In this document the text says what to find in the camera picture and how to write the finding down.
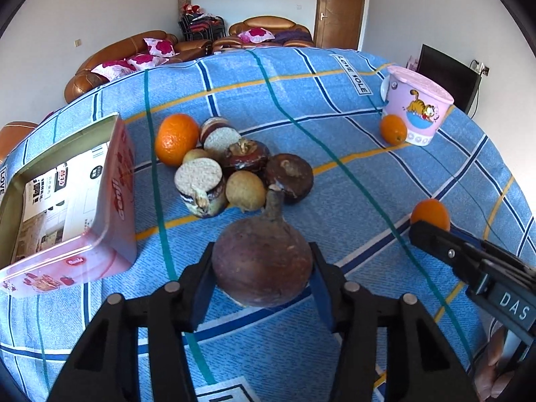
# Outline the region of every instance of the television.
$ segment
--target television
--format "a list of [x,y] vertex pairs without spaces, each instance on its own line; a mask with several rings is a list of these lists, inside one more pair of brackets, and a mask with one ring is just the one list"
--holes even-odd
[[477,72],[428,45],[422,46],[417,72],[446,89],[454,105],[468,114],[482,78]]

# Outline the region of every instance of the floral pillow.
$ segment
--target floral pillow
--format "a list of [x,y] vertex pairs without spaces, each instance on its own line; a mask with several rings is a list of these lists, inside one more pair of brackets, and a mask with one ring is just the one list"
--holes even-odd
[[136,68],[124,60],[111,60],[97,66],[91,72],[106,77],[109,81],[136,72]]
[[238,35],[243,42],[253,42],[254,44],[260,44],[261,42],[270,41],[275,39],[275,36],[271,31],[263,29],[261,27],[251,29],[248,31],[243,31]]
[[166,39],[152,39],[143,38],[147,44],[147,49],[151,56],[158,57],[173,57],[175,56],[175,50],[173,50],[173,44]]
[[163,65],[169,59],[159,56],[151,55],[135,55],[127,59],[127,63],[132,65],[136,70],[143,71],[144,69],[155,68],[159,65]]

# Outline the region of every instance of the metal bolt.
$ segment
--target metal bolt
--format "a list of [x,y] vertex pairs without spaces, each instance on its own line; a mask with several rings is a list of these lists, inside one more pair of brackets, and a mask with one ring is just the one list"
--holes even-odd
[[122,300],[123,300],[123,297],[119,293],[112,293],[110,296],[108,296],[108,299],[106,299],[106,301],[111,306],[119,304]]
[[406,293],[402,299],[409,306],[414,306],[417,303],[417,297],[413,293]]
[[181,285],[178,281],[170,281],[164,286],[164,290],[168,293],[175,293],[176,291],[179,291],[181,288]]
[[347,281],[344,283],[344,290],[346,291],[358,291],[360,288],[361,286],[353,281]]

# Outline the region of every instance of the orange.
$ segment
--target orange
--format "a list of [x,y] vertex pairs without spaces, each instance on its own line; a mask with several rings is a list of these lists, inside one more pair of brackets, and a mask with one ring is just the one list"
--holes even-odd
[[400,116],[387,115],[380,122],[380,133],[389,145],[400,145],[406,141],[407,127]]
[[432,225],[450,231],[450,215],[443,202],[437,199],[425,199],[419,202],[411,213],[410,223],[426,221]]
[[199,126],[189,115],[175,114],[163,120],[154,141],[154,152],[163,164],[182,165],[185,154],[197,146]]

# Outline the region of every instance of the blue tablecloth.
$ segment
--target blue tablecloth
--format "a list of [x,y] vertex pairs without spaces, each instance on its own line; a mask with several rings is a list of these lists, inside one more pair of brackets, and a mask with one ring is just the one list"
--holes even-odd
[[[346,58],[364,83],[352,81],[334,54]],[[188,216],[174,188],[175,171],[151,157],[149,125],[157,129],[170,114],[190,114],[200,124],[224,116],[242,134],[266,143],[272,153],[305,158],[315,168],[315,186],[304,201],[286,208],[286,220],[307,240],[316,241],[347,278],[376,294],[399,297],[411,291],[435,314],[440,301],[432,287],[447,297],[458,281],[448,267],[410,246],[412,261],[358,183],[403,241],[413,207],[433,197],[446,204],[455,227],[488,237],[534,264],[534,219],[525,198],[493,143],[461,111],[452,110],[429,146],[385,149],[379,133],[379,89],[388,65],[379,57],[348,50],[231,52],[123,77],[41,124],[9,156],[8,177],[54,142],[108,114],[118,112],[128,123],[136,145],[139,256],[131,270],[101,281],[27,299],[0,295],[0,353],[28,397],[46,399],[70,349],[109,294],[150,294],[196,262],[207,241],[215,240],[226,225],[245,216],[236,208],[208,220]],[[157,199],[163,206],[161,219]],[[165,225],[160,231],[159,220]],[[454,319],[445,315],[440,327],[467,365],[467,351],[476,352],[486,337],[465,295],[454,298],[451,310]],[[320,322],[309,289],[271,310],[240,308],[216,290],[195,338],[209,369],[203,375],[199,358],[196,361],[187,347],[199,400],[228,394],[238,398],[240,392],[250,399],[237,400],[328,400],[340,340]],[[379,373],[385,359],[385,340],[380,337]],[[139,364],[142,400],[149,401],[143,331]],[[227,393],[218,393],[214,383],[221,383]],[[374,397],[383,400],[383,391],[384,384]]]

